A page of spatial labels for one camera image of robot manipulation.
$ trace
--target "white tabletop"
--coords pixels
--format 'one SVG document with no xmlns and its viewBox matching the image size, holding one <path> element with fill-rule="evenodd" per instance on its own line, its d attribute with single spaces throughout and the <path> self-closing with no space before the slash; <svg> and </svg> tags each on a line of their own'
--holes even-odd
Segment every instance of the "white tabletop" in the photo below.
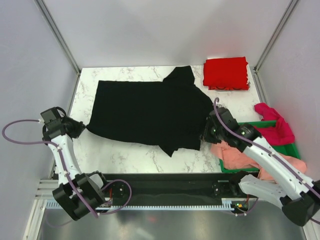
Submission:
<svg viewBox="0 0 320 240">
<path fill-rule="evenodd" d="M 84 68 L 76 90 L 70 116 L 88 124 L 98 81 L 162 81 L 175 67 Z M 247 67 L 248 91 L 215 91 L 203 86 L 203 66 L 192 66 L 195 85 L 213 101 L 227 107 L 238 122 L 259 121 L 254 105 L 259 103 L 255 83 Z M 181 148 L 169 157 L 159 146 L 127 143 L 96 136 L 85 130 L 74 140 L 74 152 L 84 173 L 219 173 L 219 159 L 210 152 L 211 144 L 201 143 L 200 151 Z"/>
</svg>

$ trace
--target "green basket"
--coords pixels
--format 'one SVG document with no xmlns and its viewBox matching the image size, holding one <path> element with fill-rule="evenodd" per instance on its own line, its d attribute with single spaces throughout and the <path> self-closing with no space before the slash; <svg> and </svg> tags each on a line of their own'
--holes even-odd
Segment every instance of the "green basket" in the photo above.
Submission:
<svg viewBox="0 0 320 240">
<path fill-rule="evenodd" d="M 257 128 L 267 128 L 267 127 L 275 127 L 276 121 L 252 121 L 248 122 L 248 124 L 251 124 L 252 126 L 255 126 Z M 282 146 L 272 146 L 278 153 L 295 157 L 297 159 L 300 159 L 300 155 L 298 152 L 298 149 L 294 143 L 282 145 Z M 246 171 L 246 172 L 257 172 L 259 171 L 258 168 L 252 167 L 252 168 L 241 168 L 241 169 L 226 169 L 224 167 L 224 162 L 219 159 L 220 161 L 220 168 L 223 173 L 237 173 L 239 171 Z"/>
</svg>

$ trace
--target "black sleeve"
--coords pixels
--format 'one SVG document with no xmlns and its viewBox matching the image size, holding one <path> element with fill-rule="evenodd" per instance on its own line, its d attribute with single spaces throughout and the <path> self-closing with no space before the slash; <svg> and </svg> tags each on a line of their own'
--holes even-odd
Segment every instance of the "black sleeve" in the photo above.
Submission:
<svg viewBox="0 0 320 240">
<path fill-rule="evenodd" d="M 195 84 L 195 76 L 191 66 L 177 66 L 165 79 L 164 83 L 172 83 L 179 85 Z"/>
</svg>

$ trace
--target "black cloth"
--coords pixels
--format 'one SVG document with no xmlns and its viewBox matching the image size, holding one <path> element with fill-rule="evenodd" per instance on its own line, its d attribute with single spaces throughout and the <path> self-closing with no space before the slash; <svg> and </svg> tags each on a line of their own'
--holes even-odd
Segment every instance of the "black cloth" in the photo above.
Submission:
<svg viewBox="0 0 320 240">
<path fill-rule="evenodd" d="M 159 145 L 170 157 L 179 148 L 199 150 L 213 103 L 194 82 L 190 66 L 163 82 L 99 81 L 86 127 L 112 140 Z"/>
</svg>

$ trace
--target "folded red cloth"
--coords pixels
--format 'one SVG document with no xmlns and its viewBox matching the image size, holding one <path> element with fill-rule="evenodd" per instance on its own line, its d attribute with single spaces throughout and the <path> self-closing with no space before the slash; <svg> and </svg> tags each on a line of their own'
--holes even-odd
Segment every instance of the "folded red cloth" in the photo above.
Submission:
<svg viewBox="0 0 320 240">
<path fill-rule="evenodd" d="M 295 135 L 289 124 L 274 108 L 265 103 L 258 103 L 254 110 L 263 116 L 262 121 L 276 120 L 275 127 L 257 128 L 270 145 L 281 146 L 295 142 Z"/>
<path fill-rule="evenodd" d="M 248 90 L 245 57 L 208 59 L 203 66 L 203 85 L 210 90 Z"/>
</svg>

